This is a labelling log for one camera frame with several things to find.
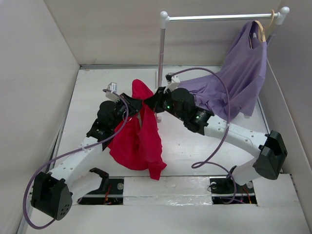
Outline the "red t-shirt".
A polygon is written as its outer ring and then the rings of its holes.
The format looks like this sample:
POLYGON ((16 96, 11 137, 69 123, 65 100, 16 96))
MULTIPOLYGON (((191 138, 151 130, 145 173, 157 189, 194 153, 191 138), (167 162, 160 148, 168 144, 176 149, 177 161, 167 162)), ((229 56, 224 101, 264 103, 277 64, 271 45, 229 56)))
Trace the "red t-shirt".
POLYGON ((143 104, 139 113, 141 119, 133 117, 124 128, 121 128, 122 123, 115 128, 120 133, 108 146, 110 155, 128 169, 149 170, 150 178, 159 180, 167 164, 161 157, 162 144, 156 116, 146 104, 143 104))

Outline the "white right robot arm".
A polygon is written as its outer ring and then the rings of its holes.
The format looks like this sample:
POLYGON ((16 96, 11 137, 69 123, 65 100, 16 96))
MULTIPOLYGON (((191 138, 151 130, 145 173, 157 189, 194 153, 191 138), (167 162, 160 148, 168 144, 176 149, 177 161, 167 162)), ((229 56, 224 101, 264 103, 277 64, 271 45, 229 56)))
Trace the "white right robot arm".
POLYGON ((236 192, 247 182, 263 177, 276 180, 287 157, 282 135, 255 132, 226 121, 195 104, 194 97, 184 88, 173 91, 160 87, 144 103, 154 112, 168 112, 180 119, 193 133, 214 137, 234 145, 253 156, 253 159, 231 169, 232 176, 225 179, 225 186, 236 192))

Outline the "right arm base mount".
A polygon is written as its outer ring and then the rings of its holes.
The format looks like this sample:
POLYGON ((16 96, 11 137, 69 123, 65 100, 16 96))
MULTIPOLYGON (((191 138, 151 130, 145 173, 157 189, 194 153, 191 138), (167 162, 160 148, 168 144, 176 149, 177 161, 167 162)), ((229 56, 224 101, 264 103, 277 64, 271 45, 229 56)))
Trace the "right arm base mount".
POLYGON ((209 177, 207 190, 213 204, 257 204, 252 180, 258 178, 254 169, 246 171, 233 166, 226 176, 209 177))

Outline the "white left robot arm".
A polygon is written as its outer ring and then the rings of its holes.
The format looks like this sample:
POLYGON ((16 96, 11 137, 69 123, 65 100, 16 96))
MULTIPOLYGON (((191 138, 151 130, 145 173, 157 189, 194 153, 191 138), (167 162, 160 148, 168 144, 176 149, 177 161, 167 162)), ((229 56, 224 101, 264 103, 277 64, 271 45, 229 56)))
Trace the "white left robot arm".
POLYGON ((109 187, 109 174, 95 166, 95 160, 122 127, 137 115, 141 99, 126 94, 116 95, 101 103, 97 119, 87 132, 77 152, 71 153, 59 166, 34 178, 31 205, 54 220, 63 219, 71 206, 89 192, 104 193, 109 187))

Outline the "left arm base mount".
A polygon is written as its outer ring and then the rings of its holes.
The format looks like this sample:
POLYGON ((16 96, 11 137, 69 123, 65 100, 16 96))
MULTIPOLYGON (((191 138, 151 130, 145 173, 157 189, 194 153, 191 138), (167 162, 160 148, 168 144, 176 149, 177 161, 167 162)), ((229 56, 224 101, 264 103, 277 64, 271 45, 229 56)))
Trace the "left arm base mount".
POLYGON ((78 200, 79 205, 123 205, 123 177, 110 177, 109 174, 98 168, 90 172, 97 174, 101 179, 100 187, 78 200))

